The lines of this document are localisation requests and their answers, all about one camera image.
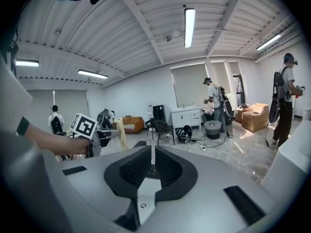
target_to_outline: corrugated metal ceiling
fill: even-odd
[[[138,20],[124,0],[100,0],[91,5],[88,0],[32,0],[25,8],[19,24],[19,41],[70,50],[78,55],[89,56],[105,62],[124,76],[130,76],[164,63],[207,55],[230,0],[133,0],[147,23],[153,38],[148,38],[141,20]],[[184,48],[184,7],[196,9],[195,31],[192,47]],[[239,53],[253,38],[267,27],[284,10],[280,0],[242,0],[226,31],[217,41],[214,54]],[[286,18],[278,27],[265,35],[263,40],[281,32],[293,24]],[[173,31],[179,36],[171,37]],[[156,41],[156,48],[151,41]],[[247,50],[254,53],[260,41]],[[87,77],[77,74],[78,69],[94,67],[80,65],[77,61],[47,56],[46,52],[27,55],[20,52],[19,58],[36,59],[36,69],[18,68],[21,78],[53,78],[86,81]],[[109,74],[107,81],[91,78],[93,83],[111,83],[122,79]]]

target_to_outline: brown sofa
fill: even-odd
[[[126,133],[137,133],[145,128],[144,120],[139,116],[125,116],[122,119]]]

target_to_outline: white cabinet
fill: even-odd
[[[185,125],[199,126],[201,128],[200,108],[186,107],[172,110],[174,128],[182,128]]]

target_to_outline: cardboard box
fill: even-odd
[[[242,114],[242,127],[252,132],[264,129],[268,125],[269,105],[255,103],[250,110]]]
[[[251,108],[236,108],[235,110],[235,121],[236,122],[242,122],[242,114],[243,112],[249,111]]]

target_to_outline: white t-shirt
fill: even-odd
[[[218,89],[215,87],[214,84],[210,84],[207,89],[208,96],[213,97],[214,108],[218,108],[220,106]]]
[[[53,121],[54,117],[58,117],[58,120],[60,121],[62,126],[64,125],[65,121],[64,121],[62,115],[58,114],[57,112],[54,112],[52,115],[49,116],[49,126],[50,126],[50,128],[52,128],[51,122]]]
[[[285,67],[281,68],[281,70],[279,71],[279,73],[281,73],[283,71]],[[283,81],[284,81],[284,87],[285,87],[285,92],[289,91],[289,93],[291,94],[292,91],[291,89],[288,87],[288,81],[291,80],[291,81],[295,81],[295,78],[294,78],[294,73],[293,73],[293,69],[292,68],[286,68],[285,71],[283,72]],[[293,99],[292,97],[290,96],[289,98],[287,98],[285,96],[285,101],[286,102],[293,102]]]

